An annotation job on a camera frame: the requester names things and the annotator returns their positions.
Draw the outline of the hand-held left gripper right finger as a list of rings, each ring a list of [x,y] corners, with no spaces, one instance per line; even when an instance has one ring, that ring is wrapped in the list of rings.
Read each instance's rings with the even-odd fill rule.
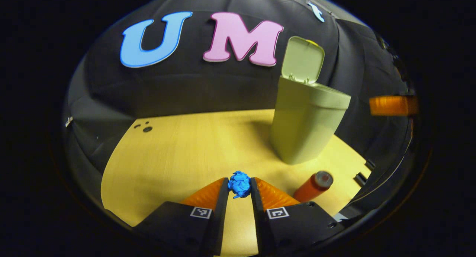
[[[307,257],[345,230],[315,202],[271,206],[271,184],[253,177],[250,186],[259,257]]]

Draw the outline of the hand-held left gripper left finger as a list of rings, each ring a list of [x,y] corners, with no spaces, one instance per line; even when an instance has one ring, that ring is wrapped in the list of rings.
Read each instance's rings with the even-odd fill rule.
[[[222,249],[228,178],[181,202],[166,201],[132,230],[159,248],[160,257],[213,257]]]

